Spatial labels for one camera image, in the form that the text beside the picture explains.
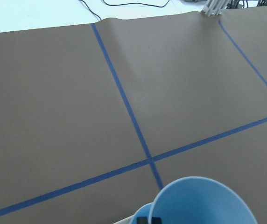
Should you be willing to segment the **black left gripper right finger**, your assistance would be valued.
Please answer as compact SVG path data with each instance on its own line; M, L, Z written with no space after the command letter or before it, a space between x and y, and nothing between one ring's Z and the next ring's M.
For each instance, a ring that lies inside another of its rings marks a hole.
M151 224L162 224L162 219L160 217L152 217Z

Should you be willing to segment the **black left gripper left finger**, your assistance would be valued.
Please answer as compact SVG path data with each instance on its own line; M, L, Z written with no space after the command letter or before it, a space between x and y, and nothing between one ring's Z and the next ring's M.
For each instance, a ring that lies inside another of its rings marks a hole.
M148 224L147 217L137 217L137 224Z

